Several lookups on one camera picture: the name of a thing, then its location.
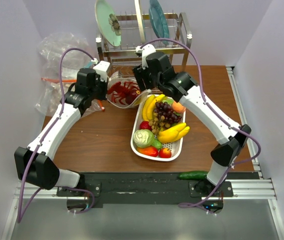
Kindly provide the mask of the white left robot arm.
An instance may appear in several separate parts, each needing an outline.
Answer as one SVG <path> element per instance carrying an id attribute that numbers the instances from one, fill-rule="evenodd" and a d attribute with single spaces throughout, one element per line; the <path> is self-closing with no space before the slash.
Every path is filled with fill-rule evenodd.
<path id="1" fill-rule="evenodd" d="M 93 100 L 105 100 L 108 68 L 96 65 L 82 68 L 57 111 L 39 136 L 26 148 L 18 147 L 14 160 L 18 178 L 45 190 L 68 187 L 74 196 L 85 192 L 81 176 L 71 170 L 58 168 L 53 162 L 56 151 L 72 126 L 83 116 Z"/>

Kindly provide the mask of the clear polka dot zip bag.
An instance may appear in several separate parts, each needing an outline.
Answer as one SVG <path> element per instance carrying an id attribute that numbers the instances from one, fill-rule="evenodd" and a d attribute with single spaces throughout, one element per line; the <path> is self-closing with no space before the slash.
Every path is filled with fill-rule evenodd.
<path id="1" fill-rule="evenodd" d="M 107 86 L 107 100 L 120 109 L 134 108 L 145 101 L 151 90 L 141 90 L 132 78 L 112 78 Z"/>

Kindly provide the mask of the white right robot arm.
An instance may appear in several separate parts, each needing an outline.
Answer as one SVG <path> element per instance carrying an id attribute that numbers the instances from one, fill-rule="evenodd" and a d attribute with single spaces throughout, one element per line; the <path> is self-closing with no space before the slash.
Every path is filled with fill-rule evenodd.
<path id="1" fill-rule="evenodd" d="M 204 93 L 200 85 L 185 71 L 175 72 L 169 58 L 150 45 L 138 48 L 142 63 L 133 68 L 142 90 L 158 88 L 193 113 L 213 134 L 218 145 L 211 151 L 213 163 L 207 174 L 204 190 L 209 196 L 222 191 L 226 170 L 234 162 L 247 142 L 251 128 L 240 125 L 222 112 Z"/>

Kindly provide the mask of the red plastic lobster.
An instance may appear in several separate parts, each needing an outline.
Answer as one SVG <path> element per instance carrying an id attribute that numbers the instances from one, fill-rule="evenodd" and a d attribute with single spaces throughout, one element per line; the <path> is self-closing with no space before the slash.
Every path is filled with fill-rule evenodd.
<path id="1" fill-rule="evenodd" d="M 119 103 L 123 106 L 132 104 L 141 94 L 141 90 L 133 81 L 118 81 L 109 88 L 107 94 L 111 96 L 112 103 Z"/>

